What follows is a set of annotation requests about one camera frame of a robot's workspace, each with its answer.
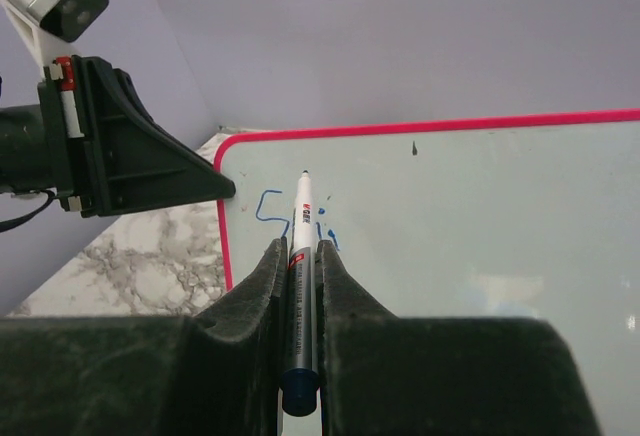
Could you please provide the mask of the blue whiteboard marker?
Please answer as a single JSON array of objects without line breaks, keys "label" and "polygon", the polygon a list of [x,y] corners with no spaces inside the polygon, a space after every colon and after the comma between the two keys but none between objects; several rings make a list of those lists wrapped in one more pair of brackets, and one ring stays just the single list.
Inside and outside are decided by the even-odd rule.
[{"label": "blue whiteboard marker", "polygon": [[302,172],[294,201],[288,264],[287,325],[280,378],[282,409],[305,417],[317,408],[319,389],[315,205],[310,173]]}]

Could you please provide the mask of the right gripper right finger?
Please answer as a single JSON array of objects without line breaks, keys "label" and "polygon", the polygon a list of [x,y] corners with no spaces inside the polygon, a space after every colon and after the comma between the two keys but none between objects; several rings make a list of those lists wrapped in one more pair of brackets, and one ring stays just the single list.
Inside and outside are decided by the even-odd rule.
[{"label": "right gripper right finger", "polygon": [[396,317],[358,283],[345,268],[335,245],[319,242],[315,264],[318,364],[323,435],[345,435],[335,425],[355,427],[364,410],[348,409],[345,417],[333,410],[349,405],[350,398],[366,397],[374,390],[384,367],[384,356],[367,356],[378,331]]}]

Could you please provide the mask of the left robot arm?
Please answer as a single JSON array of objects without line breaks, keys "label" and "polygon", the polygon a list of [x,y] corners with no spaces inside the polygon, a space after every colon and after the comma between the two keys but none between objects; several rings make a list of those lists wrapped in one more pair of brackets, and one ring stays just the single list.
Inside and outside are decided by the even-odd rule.
[{"label": "left robot arm", "polygon": [[39,101],[1,111],[1,191],[43,194],[84,218],[229,199],[231,179],[159,126],[128,73],[60,57]]}]

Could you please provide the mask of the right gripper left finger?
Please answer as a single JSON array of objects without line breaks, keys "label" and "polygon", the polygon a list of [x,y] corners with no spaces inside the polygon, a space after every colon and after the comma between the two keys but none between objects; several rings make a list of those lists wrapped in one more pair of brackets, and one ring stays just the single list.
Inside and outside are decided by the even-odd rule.
[{"label": "right gripper left finger", "polygon": [[254,270],[196,320],[208,336],[201,368],[215,435],[279,435],[287,240],[274,239]]}]

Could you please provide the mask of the red-framed whiteboard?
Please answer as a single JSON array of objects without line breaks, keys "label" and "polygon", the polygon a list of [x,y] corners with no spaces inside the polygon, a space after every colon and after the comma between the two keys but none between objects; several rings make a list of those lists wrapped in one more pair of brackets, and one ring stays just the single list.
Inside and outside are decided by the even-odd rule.
[{"label": "red-framed whiteboard", "polygon": [[403,316],[539,316],[628,328],[639,312],[635,110],[236,135],[214,166],[225,272],[289,235],[298,178],[317,238]]}]

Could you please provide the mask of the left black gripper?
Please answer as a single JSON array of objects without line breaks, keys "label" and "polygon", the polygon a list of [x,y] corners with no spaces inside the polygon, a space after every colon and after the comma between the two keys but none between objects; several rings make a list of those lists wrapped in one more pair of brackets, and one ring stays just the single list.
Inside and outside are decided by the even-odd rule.
[{"label": "left black gripper", "polygon": [[120,216],[235,195],[234,183],[161,128],[131,77],[104,59],[55,59],[38,94],[65,211]]}]

